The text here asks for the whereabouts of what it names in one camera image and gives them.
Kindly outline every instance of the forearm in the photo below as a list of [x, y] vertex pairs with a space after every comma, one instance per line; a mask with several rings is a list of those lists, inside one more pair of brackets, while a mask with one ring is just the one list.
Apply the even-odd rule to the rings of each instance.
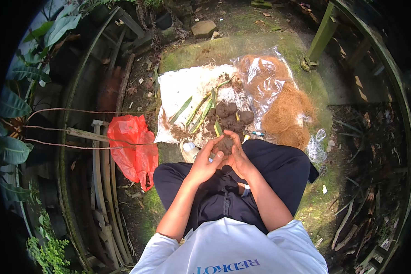
[[181, 184], [174, 201], [158, 224], [156, 232], [178, 242], [181, 241], [197, 189], [198, 187], [191, 184], [187, 176]]
[[285, 226], [293, 219], [289, 209], [257, 169], [251, 172], [246, 181], [250, 186], [263, 224], [269, 232]]

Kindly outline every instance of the drawstring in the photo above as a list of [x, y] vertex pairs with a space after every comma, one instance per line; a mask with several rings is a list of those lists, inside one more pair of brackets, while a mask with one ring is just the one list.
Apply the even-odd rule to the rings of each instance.
[[230, 200], [227, 199], [228, 191], [225, 188], [222, 188], [222, 191], [225, 192], [224, 194], [224, 217], [225, 217], [229, 215]]

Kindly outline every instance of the shoe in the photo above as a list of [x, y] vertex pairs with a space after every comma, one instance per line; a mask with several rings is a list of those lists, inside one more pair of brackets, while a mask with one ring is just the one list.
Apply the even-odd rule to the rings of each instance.
[[199, 152], [199, 148], [197, 148], [192, 142], [189, 142], [188, 140], [181, 141], [180, 150], [184, 162], [186, 163], [193, 163], [195, 161], [196, 155]]

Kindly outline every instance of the hand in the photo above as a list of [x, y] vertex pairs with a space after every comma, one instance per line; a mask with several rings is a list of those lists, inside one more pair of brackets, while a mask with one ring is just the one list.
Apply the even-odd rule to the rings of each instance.
[[193, 162], [192, 168], [190, 169], [185, 181], [199, 186], [201, 183], [207, 181], [213, 176], [224, 158], [224, 153], [222, 151], [218, 151], [212, 162], [209, 162], [208, 158], [214, 145], [222, 140], [223, 137], [224, 135], [221, 135], [218, 138], [209, 140], [207, 144], [198, 152], [195, 162]]
[[256, 172], [257, 169], [242, 150], [239, 135], [230, 130], [224, 130], [224, 134], [233, 139], [234, 145], [231, 147], [231, 155], [221, 162], [220, 167], [227, 164], [231, 166], [231, 168], [241, 179], [246, 179], [248, 176]]

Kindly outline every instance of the green painted post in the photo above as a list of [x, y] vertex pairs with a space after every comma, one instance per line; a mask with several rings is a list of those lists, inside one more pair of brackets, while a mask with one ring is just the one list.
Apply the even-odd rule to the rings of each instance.
[[333, 17], [334, 12], [335, 5], [332, 2], [329, 2], [326, 12], [324, 13], [323, 20], [318, 27], [318, 31], [316, 32], [316, 35], [312, 40], [311, 46], [309, 47], [308, 53], [305, 57], [308, 65], [312, 65], [317, 62], [330, 38], [332, 38], [335, 30], [337, 29], [338, 22]]

